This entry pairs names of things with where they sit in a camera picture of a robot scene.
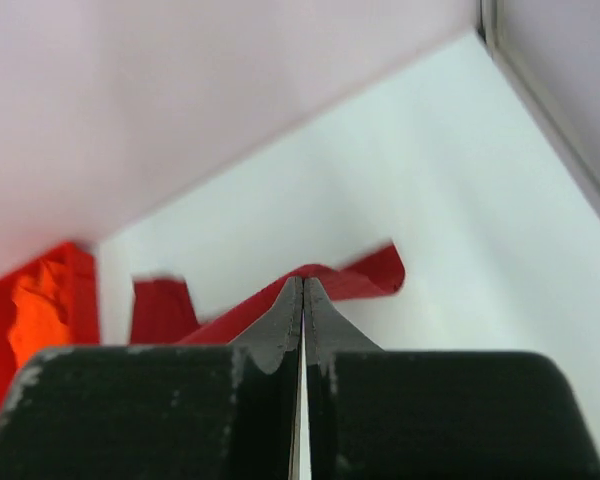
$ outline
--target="orange object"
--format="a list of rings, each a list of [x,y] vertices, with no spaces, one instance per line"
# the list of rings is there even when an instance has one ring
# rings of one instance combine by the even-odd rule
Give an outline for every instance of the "orange object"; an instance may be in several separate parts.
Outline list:
[[[38,294],[39,302],[28,294]],[[41,322],[46,333],[31,337],[34,318],[46,319]],[[95,261],[72,243],[0,279],[0,407],[19,365],[49,339],[52,344],[100,343]]]
[[[46,347],[71,344],[65,275],[64,265],[43,261],[37,278],[22,275],[16,281],[11,298],[18,313],[8,336],[18,368]]]

